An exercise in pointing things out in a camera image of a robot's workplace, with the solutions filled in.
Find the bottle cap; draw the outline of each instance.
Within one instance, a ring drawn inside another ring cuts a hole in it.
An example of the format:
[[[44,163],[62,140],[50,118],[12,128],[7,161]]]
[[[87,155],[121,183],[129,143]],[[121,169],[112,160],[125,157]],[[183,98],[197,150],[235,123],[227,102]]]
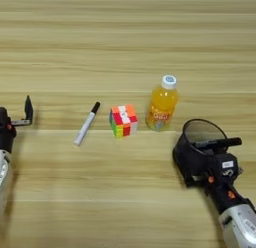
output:
[[[162,80],[162,87],[167,90],[172,90],[176,88],[176,78],[172,75],[166,75]]]

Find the wood grain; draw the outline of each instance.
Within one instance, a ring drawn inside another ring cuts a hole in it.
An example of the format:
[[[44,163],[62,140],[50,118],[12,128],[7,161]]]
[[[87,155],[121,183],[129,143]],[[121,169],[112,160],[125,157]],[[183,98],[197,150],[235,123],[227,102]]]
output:
[[[236,186],[256,203],[256,0],[0,0],[1,105],[19,130],[0,247],[225,247],[211,202],[187,190],[171,151],[194,117],[244,145]],[[144,123],[154,85],[178,78],[170,131]],[[73,140],[102,107],[80,148]],[[113,105],[133,103],[137,135],[115,139]]]

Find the black marker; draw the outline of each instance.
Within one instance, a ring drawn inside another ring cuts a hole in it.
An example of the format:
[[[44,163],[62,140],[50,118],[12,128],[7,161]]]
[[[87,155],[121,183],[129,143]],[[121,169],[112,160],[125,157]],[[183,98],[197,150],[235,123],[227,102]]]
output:
[[[85,136],[86,132],[88,131],[94,117],[96,116],[96,113],[97,113],[99,107],[100,107],[100,103],[96,102],[94,107],[92,108],[90,114],[88,115],[86,121],[84,122],[83,127],[81,128],[80,132],[78,133],[78,135],[74,141],[74,144],[76,144],[77,146],[81,145],[81,143],[84,139],[84,136]]]

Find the plastic bottle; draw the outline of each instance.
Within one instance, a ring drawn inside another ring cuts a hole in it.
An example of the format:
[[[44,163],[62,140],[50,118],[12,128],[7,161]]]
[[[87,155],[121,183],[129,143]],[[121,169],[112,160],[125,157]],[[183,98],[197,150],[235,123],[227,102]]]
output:
[[[167,130],[177,102],[176,78],[166,75],[163,77],[162,84],[158,85],[152,92],[152,99],[146,116],[148,127],[154,131]]]

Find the bottle label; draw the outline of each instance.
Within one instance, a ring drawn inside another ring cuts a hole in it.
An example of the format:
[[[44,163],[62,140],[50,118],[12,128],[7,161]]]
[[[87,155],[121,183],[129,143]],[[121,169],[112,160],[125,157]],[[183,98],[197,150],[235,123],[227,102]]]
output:
[[[151,129],[157,131],[167,129],[170,124],[172,112],[173,110],[160,111],[151,104],[147,116],[147,124]]]

